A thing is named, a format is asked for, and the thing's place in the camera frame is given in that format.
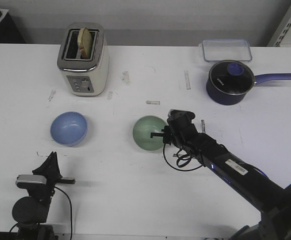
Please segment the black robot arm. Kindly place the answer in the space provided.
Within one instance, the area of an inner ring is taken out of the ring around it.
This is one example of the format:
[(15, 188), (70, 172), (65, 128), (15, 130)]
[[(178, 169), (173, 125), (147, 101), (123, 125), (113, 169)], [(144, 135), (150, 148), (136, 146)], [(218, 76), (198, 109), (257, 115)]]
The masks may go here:
[(131, 159), (132, 145), (145, 151), (157, 151), (163, 143), (146, 138), (123, 139), (121, 137), (98, 137), (91, 147), (77, 150), (71, 158), (69, 169), (86, 181), (63, 177), (57, 152), (52, 151), (41, 166), (30, 175), (19, 175), (16, 186), (25, 189), (28, 196), (20, 198), (12, 208), (12, 217), (18, 227), (17, 238), (21, 240), (56, 240), (53, 227), (46, 223), (52, 198), (59, 185), (70, 185), (71, 195), (79, 211), (79, 224), (89, 227), (93, 213), (118, 221), (135, 219), (146, 198), (136, 181), (123, 173), (123, 167)]
[(106, 136), (78, 146), (50, 141), (40, 151), (69, 184), (79, 234), (197, 235), (234, 240), (291, 240), (291, 184), (281, 187), (193, 124), (195, 114), (172, 109), (135, 123), (137, 142), (109, 123)]

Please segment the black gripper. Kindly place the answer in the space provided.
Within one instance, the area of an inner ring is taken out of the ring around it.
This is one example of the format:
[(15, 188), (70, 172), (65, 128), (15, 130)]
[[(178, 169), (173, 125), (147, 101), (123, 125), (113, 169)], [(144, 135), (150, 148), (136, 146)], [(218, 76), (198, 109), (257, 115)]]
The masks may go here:
[(168, 124), (164, 127), (163, 133), (151, 132), (150, 137), (162, 137), (164, 144), (174, 144), (180, 148), (197, 134), (198, 131), (193, 123), (188, 125)]
[(76, 183), (73, 177), (63, 177), (60, 172), (57, 152), (52, 151), (46, 160), (32, 171), (34, 175), (46, 177), (47, 183), (41, 187), (28, 189), (28, 195), (36, 200), (51, 200), (55, 194), (57, 184), (74, 185)]

